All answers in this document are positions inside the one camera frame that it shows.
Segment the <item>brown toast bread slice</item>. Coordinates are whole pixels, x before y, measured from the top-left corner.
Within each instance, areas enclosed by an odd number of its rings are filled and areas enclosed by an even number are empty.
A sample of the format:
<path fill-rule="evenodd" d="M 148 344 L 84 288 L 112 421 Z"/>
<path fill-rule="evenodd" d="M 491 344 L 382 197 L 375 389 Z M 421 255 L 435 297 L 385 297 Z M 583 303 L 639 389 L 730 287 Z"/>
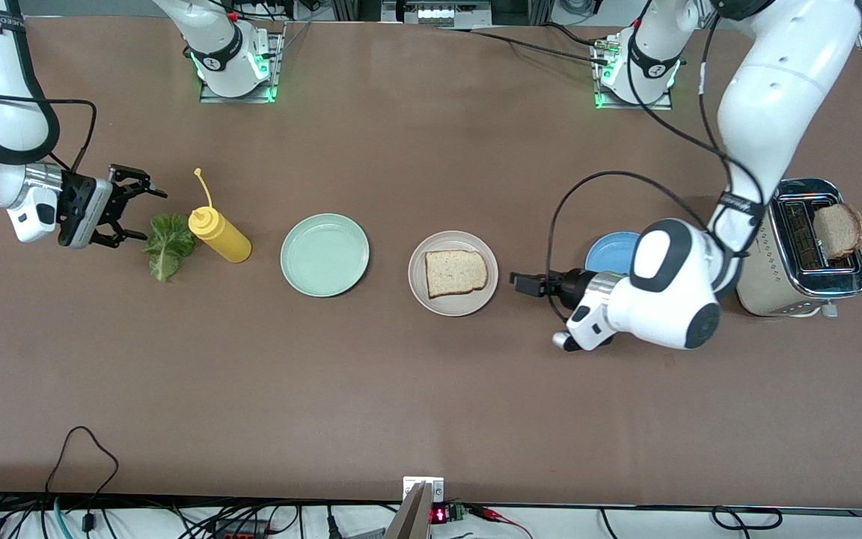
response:
<path fill-rule="evenodd" d="M 475 250 L 431 250 L 424 262 L 430 298 L 462 296 L 488 285 L 486 260 Z"/>
<path fill-rule="evenodd" d="M 834 204 L 814 213 L 812 226 L 823 255 L 838 260 L 862 249 L 862 215 L 849 204 Z"/>

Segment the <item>beige chrome toaster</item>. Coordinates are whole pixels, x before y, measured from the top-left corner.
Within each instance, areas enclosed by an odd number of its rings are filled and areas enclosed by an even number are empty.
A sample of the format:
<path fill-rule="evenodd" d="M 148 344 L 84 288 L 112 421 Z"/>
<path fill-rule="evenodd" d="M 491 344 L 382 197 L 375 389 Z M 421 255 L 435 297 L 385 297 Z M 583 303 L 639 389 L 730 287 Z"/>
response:
<path fill-rule="evenodd" d="M 807 177 L 783 180 L 745 258 L 739 301 L 760 317 L 805 317 L 823 311 L 835 317 L 835 304 L 862 293 L 861 249 L 828 260 L 812 226 L 814 213 L 844 204 L 838 188 Z"/>

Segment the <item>orange black power strip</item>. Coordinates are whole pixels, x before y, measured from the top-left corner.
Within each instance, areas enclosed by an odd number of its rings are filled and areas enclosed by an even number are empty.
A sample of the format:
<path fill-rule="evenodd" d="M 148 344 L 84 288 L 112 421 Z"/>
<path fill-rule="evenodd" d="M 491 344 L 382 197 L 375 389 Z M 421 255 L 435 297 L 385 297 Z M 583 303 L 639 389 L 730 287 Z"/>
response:
<path fill-rule="evenodd" d="M 267 539 L 270 532 L 266 520 L 219 520 L 211 525 L 206 539 Z"/>

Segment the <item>green lettuce leaf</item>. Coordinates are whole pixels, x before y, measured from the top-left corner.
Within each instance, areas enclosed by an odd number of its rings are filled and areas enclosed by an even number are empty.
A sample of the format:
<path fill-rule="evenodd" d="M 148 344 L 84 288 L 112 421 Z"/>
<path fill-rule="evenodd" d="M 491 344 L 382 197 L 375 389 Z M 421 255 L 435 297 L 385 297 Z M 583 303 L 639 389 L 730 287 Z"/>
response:
<path fill-rule="evenodd" d="M 180 269 L 182 260 L 195 251 L 196 236 L 189 230 L 189 216 L 181 213 L 155 215 L 150 227 L 143 249 L 148 256 L 148 269 L 155 280 L 168 282 Z"/>

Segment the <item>beige plate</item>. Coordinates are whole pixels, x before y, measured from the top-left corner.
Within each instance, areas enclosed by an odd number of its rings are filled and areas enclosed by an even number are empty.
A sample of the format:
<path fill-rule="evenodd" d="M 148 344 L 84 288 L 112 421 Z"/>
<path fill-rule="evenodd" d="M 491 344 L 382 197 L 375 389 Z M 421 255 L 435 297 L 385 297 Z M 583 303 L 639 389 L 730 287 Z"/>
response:
<path fill-rule="evenodd" d="M 475 250 L 481 253 L 488 266 L 489 280 L 482 290 L 462 296 L 430 298 L 427 293 L 424 253 L 431 250 Z M 412 253 L 408 267 L 409 286 L 419 303 L 445 317 L 464 317 L 476 313 L 492 299 L 498 283 L 498 263 L 492 250 L 478 237 L 468 232 L 447 230 L 427 237 Z"/>

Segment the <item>blue plate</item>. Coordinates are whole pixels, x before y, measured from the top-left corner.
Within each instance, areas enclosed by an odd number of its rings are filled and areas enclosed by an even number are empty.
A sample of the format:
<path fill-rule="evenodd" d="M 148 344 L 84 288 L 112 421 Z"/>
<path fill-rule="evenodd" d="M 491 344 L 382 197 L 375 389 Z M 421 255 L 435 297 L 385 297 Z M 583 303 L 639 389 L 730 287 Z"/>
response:
<path fill-rule="evenodd" d="M 589 249 L 584 268 L 588 272 L 629 274 L 639 236 L 639 233 L 627 230 L 603 235 Z"/>

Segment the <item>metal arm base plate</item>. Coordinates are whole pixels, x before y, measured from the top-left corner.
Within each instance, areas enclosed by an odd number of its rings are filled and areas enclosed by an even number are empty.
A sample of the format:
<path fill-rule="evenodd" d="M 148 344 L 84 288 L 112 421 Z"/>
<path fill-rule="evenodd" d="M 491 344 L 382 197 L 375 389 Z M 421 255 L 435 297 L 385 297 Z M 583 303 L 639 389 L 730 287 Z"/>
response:
<path fill-rule="evenodd" d="M 207 64 L 194 59 L 196 75 L 201 81 L 202 103 L 273 103 L 278 96 L 285 52 L 287 27 L 268 31 L 246 21 L 237 21 L 242 31 L 242 48 L 220 71 L 211 71 Z"/>
<path fill-rule="evenodd" d="M 642 69 L 623 57 L 626 44 L 620 34 L 612 34 L 604 40 L 594 40 L 589 46 L 591 58 L 598 61 L 592 67 L 595 107 L 671 110 L 671 89 L 682 59 Z"/>

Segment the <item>green plate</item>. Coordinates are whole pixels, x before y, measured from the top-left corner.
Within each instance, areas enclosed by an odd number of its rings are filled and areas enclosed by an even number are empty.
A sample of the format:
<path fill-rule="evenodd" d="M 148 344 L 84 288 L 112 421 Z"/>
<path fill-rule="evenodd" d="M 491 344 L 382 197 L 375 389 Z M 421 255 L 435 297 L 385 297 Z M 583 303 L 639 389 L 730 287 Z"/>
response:
<path fill-rule="evenodd" d="M 321 213 L 302 219 L 285 235 L 284 279 L 305 296 L 339 296 L 362 279 L 370 262 L 364 229 L 346 216 Z"/>

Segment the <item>yellow squeeze bottle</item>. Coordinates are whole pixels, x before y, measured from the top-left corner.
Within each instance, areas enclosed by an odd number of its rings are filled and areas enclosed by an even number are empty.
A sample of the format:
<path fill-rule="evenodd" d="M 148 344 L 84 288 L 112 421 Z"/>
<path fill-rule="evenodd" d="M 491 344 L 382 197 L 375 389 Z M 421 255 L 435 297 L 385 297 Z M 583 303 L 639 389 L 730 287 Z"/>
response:
<path fill-rule="evenodd" d="M 252 255 L 250 239 L 215 208 L 201 168 L 196 168 L 194 175 L 205 193 L 207 204 L 189 213 L 189 231 L 226 261 L 233 264 L 246 261 Z"/>

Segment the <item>red black clip lead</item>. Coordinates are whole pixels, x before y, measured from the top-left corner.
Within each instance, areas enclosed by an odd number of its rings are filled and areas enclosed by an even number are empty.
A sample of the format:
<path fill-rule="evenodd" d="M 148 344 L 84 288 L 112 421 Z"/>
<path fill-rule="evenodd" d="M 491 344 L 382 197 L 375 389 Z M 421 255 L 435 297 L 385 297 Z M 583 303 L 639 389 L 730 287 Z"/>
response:
<path fill-rule="evenodd" d="M 487 508 L 486 506 L 473 504 L 464 504 L 464 508 L 466 512 L 469 512 L 469 514 L 475 516 L 476 518 L 480 518 L 482 520 L 485 520 L 486 522 L 490 522 L 493 524 L 513 526 L 513 528 L 517 528 L 521 530 L 521 532 L 524 532 L 527 536 L 527 539 L 536 539 L 531 534 L 529 529 L 525 528 L 523 525 L 518 524 L 517 522 L 514 522 L 509 518 L 506 518 L 506 516 L 499 513 L 498 511 L 494 511 L 493 509 Z"/>

